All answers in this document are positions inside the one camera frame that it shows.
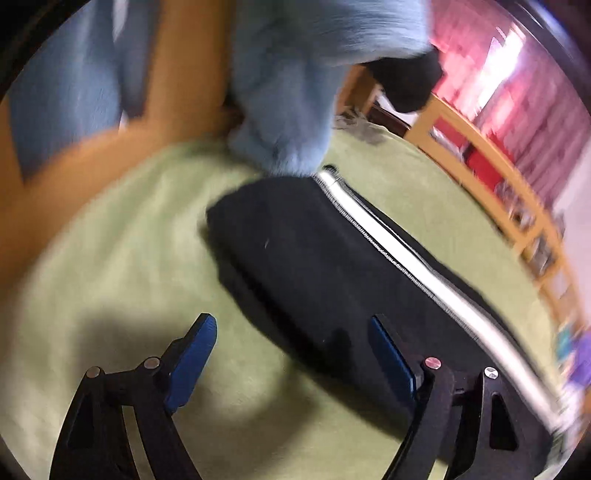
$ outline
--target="zipper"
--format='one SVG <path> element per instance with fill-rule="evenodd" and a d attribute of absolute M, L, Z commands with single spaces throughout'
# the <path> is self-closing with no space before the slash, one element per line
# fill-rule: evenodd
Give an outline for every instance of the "zipper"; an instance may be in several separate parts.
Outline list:
<path fill-rule="evenodd" d="M 338 176 L 336 169 L 325 168 L 313 178 L 337 211 L 503 368 L 530 410 L 548 432 L 555 432 L 561 424 L 557 399 L 496 322 L 377 218 Z"/>

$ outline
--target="wooden rail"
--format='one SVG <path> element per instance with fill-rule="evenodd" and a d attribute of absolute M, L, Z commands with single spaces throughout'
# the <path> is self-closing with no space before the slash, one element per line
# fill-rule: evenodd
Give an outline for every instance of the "wooden rail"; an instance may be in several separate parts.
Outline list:
<path fill-rule="evenodd" d="M 533 223 L 526 230 L 519 227 L 501 200 L 474 175 L 470 168 L 431 136 L 431 129 L 440 118 L 466 137 L 523 201 L 524 206 L 534 218 Z M 554 262 L 542 275 L 534 274 L 535 284 L 547 300 L 552 316 L 559 325 L 574 321 L 577 327 L 582 327 L 583 310 L 579 289 L 564 254 L 562 239 L 537 195 L 507 157 L 492 142 L 483 137 L 474 125 L 435 96 L 431 96 L 417 122 L 404 138 L 429 155 L 480 203 L 504 233 L 515 255 L 523 258 L 525 262 L 530 261 L 533 243 L 540 237 L 544 238 Z"/>

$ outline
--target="metal zipper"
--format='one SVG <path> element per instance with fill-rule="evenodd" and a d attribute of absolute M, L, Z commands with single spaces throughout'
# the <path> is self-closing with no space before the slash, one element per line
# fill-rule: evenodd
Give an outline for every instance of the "metal zipper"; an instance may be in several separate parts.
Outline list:
<path fill-rule="evenodd" d="M 397 261 L 389 251 L 382 247 L 373 237 L 370 235 L 360 224 L 359 222 L 341 205 L 341 203 L 335 198 L 334 194 L 331 192 L 329 181 L 332 183 L 337 183 L 341 190 L 349 197 L 349 199 L 353 200 L 358 206 L 363 208 L 365 212 L 372 218 L 372 220 L 377 224 L 377 226 L 387 233 L 390 237 L 394 238 L 399 244 L 401 244 L 404 248 L 408 249 L 413 255 L 416 257 L 419 262 L 448 290 L 453 292 L 454 295 L 459 296 L 463 301 L 467 302 L 469 306 L 474 309 L 482 320 L 489 323 L 493 328 L 495 328 L 500 335 L 503 335 L 500 332 L 500 329 L 497 327 L 496 322 L 491 319 L 486 312 L 482 311 L 482 309 L 475 305 L 472 301 L 467 299 L 461 292 L 459 292 L 455 287 L 451 286 L 448 281 L 443 279 L 441 275 L 435 271 L 427 262 L 414 250 L 412 249 L 403 239 L 401 239 L 395 232 L 393 232 L 387 225 L 377 218 L 371 210 L 367 208 L 366 205 L 354 194 L 353 191 L 349 188 L 348 185 L 336 174 L 335 171 L 330 171 L 328 169 L 324 169 L 321 173 L 316 174 L 314 180 L 322 189 L 323 193 L 326 197 L 331 201 L 333 206 L 337 209 L 337 211 L 345 217 L 349 223 L 351 223 L 358 231 L 363 235 L 363 237 L 376 248 L 391 264 L 393 264 L 397 269 L 399 269 L 409 280 L 413 282 L 425 295 L 427 295 L 432 301 L 435 302 L 436 305 L 439 306 L 444 312 L 446 312 L 485 352 L 487 352 L 491 357 L 495 358 L 500 364 L 502 364 L 502 359 L 499 361 L 499 354 L 497 352 L 491 352 L 490 348 L 487 347 L 478 336 L 478 334 L 468 325 L 454 310 L 452 310 L 442 299 L 440 299 L 437 295 L 435 295 L 427 286 L 425 286 L 412 272 L 408 270 L 404 265 L 402 265 L 399 261 Z M 545 398 L 545 405 L 540 406 L 538 402 L 532 398 L 532 393 L 527 391 L 527 386 L 523 386 L 519 379 L 513 378 L 511 375 L 508 375 L 509 380 L 514 385 L 516 391 L 520 394 L 522 399 L 528 404 L 531 410 L 536 414 L 536 416 L 540 419 L 540 421 L 545 425 L 549 432 L 555 432 L 560 424 L 559 414 L 556 413 L 556 399 L 553 398 L 553 395 L 550 394 L 547 387 L 543 384 L 540 379 L 535 376 L 535 372 L 531 369 L 529 365 L 525 362 L 526 367 L 532 372 L 533 376 L 535 377 L 538 388 L 543 393 Z"/>

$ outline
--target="pink curtain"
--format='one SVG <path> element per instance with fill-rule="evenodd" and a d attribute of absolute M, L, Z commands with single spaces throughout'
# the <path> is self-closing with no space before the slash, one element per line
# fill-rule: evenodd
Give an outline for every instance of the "pink curtain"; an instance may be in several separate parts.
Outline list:
<path fill-rule="evenodd" d="M 591 137 L 591 117 L 572 84 L 544 48 L 528 39 L 514 74 L 486 109 L 493 132 L 542 201 L 551 206 Z"/>
<path fill-rule="evenodd" d="M 476 115 L 478 77 L 493 38 L 503 41 L 513 24 L 509 14 L 491 0 L 433 0 L 431 41 L 441 51 L 445 77 L 433 90 L 465 117 Z"/>
<path fill-rule="evenodd" d="M 432 0 L 433 44 L 441 50 L 444 79 L 433 92 L 470 120 L 476 116 L 480 75 L 497 27 L 507 34 L 513 18 L 492 0 Z M 591 137 L 591 119 L 554 59 L 527 37 L 513 75 L 478 117 L 494 133 L 543 202 L 564 188 Z"/>

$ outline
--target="blue gripper pad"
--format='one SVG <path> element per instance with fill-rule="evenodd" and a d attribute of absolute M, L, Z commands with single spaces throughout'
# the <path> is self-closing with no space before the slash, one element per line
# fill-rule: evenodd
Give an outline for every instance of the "blue gripper pad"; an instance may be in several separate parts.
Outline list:
<path fill-rule="evenodd" d="M 376 317 L 369 320 L 368 338 L 392 392 L 401 404 L 413 412 L 416 406 L 417 390 L 415 377 Z"/>
<path fill-rule="evenodd" d="M 194 327 L 198 328 L 197 333 L 170 374 L 170 389 L 164 401 L 164 407 L 169 413 L 174 413 L 189 401 L 197 379 L 216 343 L 217 323 L 214 317 L 207 315 Z"/>

